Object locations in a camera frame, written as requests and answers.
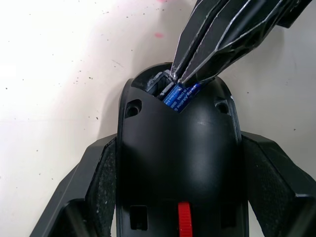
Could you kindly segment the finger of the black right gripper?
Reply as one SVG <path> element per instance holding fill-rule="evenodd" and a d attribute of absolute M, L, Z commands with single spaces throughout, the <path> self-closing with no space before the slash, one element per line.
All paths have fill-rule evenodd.
<path fill-rule="evenodd" d="M 179 81 L 215 16 L 225 6 L 225 0 L 198 0 L 180 34 L 171 67 L 173 81 Z"/>
<path fill-rule="evenodd" d="M 256 48 L 276 24 L 280 0 L 226 0 L 178 83 L 207 81 Z"/>

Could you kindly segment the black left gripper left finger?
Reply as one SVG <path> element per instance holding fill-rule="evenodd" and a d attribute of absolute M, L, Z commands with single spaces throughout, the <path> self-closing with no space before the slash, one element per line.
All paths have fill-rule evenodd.
<path fill-rule="evenodd" d="M 116 135 L 87 147 L 59 183 L 33 237 L 109 237 L 116 203 Z"/>

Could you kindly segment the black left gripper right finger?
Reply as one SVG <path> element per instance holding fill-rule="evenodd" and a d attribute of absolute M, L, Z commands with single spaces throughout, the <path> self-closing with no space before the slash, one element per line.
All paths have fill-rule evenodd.
<path fill-rule="evenodd" d="M 316 182 L 274 141 L 242 133 L 247 196 L 266 237 L 316 235 Z"/>

